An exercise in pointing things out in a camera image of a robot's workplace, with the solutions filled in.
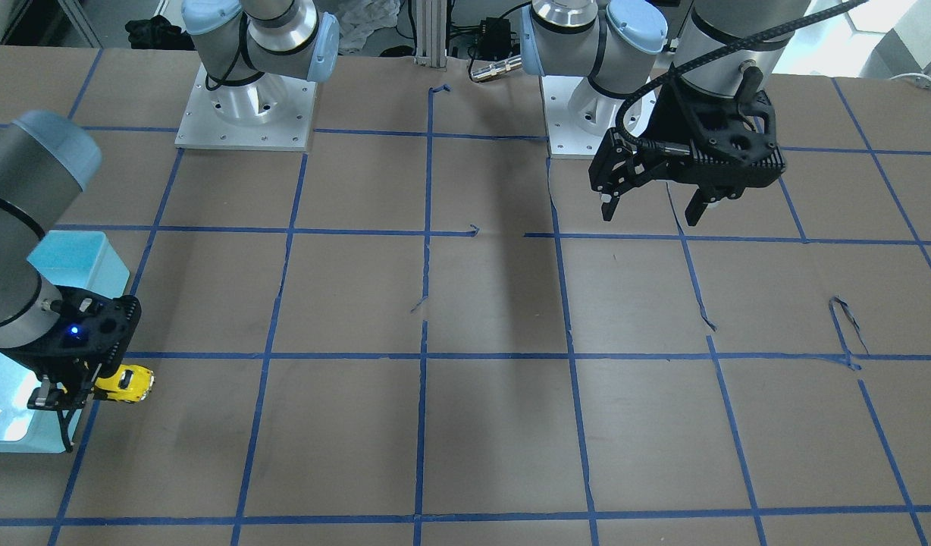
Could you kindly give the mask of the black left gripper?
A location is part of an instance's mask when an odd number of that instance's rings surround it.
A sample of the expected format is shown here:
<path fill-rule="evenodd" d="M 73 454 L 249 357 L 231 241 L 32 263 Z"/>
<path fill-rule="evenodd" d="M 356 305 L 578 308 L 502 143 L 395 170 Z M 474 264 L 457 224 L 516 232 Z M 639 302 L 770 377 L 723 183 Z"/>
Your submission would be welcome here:
<path fill-rule="evenodd" d="M 684 80 L 664 84 L 641 139 L 607 129 L 589 166 L 591 189 L 601 198 L 602 220 L 611 221 L 622 196 L 662 174 L 681 184 L 697 184 L 686 207 L 695 227 L 702 215 L 743 190 L 768 187 L 785 172 L 778 146 L 775 109 L 766 91 L 747 103 L 709 96 Z M 686 145 L 685 156 L 662 153 L 659 142 Z"/>

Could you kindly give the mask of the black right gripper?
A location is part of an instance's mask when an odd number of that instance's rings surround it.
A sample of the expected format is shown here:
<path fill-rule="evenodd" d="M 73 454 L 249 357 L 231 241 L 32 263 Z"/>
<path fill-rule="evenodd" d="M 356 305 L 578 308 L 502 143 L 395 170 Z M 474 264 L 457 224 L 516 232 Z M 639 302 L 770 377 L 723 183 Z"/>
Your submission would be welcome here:
<path fill-rule="evenodd" d="M 31 410 L 75 410 L 84 407 L 98 378 L 111 377 L 141 318 L 139 298 L 130 294 L 110 300 L 77 287 L 61 287 L 49 304 L 58 315 L 38 339 L 1 353 L 26 367 L 40 380 L 27 401 Z"/>

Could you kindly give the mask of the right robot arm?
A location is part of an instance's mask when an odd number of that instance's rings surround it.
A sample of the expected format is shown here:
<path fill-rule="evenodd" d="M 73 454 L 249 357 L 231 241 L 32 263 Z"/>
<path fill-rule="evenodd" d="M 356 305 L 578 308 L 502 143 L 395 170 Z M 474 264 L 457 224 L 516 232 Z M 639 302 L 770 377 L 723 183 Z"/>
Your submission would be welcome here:
<path fill-rule="evenodd" d="M 181 17 L 213 118 L 260 133 L 310 116 L 291 83 L 329 80 L 340 51 L 334 14 L 313 1 L 185 1 Z M 28 259 L 101 161 L 92 137 L 53 111 L 0 127 L 0 353 L 39 380 L 33 410 L 79 409 L 90 395 L 144 397 L 152 384 L 141 369 L 121 379 L 139 300 L 56 286 Z"/>

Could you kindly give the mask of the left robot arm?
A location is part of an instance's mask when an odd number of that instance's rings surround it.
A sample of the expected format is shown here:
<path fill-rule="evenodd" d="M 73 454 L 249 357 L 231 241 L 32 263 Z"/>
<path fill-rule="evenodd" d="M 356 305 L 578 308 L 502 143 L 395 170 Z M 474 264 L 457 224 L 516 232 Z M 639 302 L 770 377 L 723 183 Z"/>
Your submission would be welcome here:
<path fill-rule="evenodd" d="M 580 77 L 574 111 L 600 145 L 589 168 L 610 221 L 651 180 L 694 184 L 686 221 L 785 172 L 766 82 L 805 1 L 695 1 L 669 71 L 650 77 L 669 40 L 660 1 L 534 1 L 522 11 L 525 72 Z"/>

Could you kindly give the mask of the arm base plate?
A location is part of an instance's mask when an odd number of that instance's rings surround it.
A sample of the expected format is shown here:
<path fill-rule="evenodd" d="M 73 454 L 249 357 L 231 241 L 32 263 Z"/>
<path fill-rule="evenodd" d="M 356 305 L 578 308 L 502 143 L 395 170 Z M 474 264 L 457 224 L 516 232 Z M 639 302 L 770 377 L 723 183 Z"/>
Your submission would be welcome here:
<path fill-rule="evenodd" d="M 174 142 L 181 149 L 305 152 L 319 86 L 265 74 L 247 86 L 208 90 L 199 67 Z"/>
<path fill-rule="evenodd" d="M 541 91 L 552 158 L 593 158 L 624 101 L 599 93 L 587 77 L 544 76 Z"/>

